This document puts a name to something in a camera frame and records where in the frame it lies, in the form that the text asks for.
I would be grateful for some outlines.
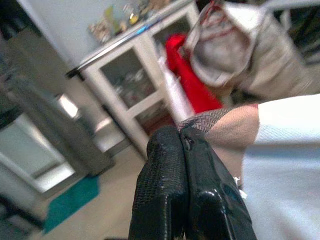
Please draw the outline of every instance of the herringbone fabric trim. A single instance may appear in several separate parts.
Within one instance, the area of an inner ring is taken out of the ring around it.
[[[179,131],[183,128],[196,128],[203,133],[206,133],[231,110],[232,108],[220,108],[217,110],[205,111],[180,122],[177,128]]]

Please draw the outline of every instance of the tile floor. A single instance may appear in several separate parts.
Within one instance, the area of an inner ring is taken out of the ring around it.
[[[144,160],[129,146],[114,156],[115,166],[100,178],[100,194],[75,214],[43,235],[29,240],[104,240],[127,238],[136,180]]]

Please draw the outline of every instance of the white bag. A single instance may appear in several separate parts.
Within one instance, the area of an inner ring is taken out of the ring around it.
[[[208,39],[217,28],[203,24],[203,19],[221,15],[208,11],[210,4],[200,13],[184,45],[193,71],[206,85],[223,87],[228,83],[267,100],[320,91],[320,81],[309,76],[298,50],[272,14],[257,6],[225,2],[220,12],[227,17],[227,28],[232,23],[236,31],[224,35],[223,41],[220,36]]]

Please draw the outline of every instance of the red fabric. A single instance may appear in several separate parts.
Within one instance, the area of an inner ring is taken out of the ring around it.
[[[185,39],[186,35],[176,34],[167,40],[165,49],[169,69],[181,77],[181,85],[196,114],[222,108],[222,104],[199,80],[190,64],[178,53]]]

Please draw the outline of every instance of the black rubber grip pad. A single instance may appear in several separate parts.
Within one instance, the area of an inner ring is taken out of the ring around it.
[[[183,146],[177,129],[162,127],[147,145],[147,163],[136,182],[131,240],[182,237],[188,220],[188,182]]]
[[[190,240],[256,240],[233,177],[195,128],[180,132],[189,187],[186,237]]]

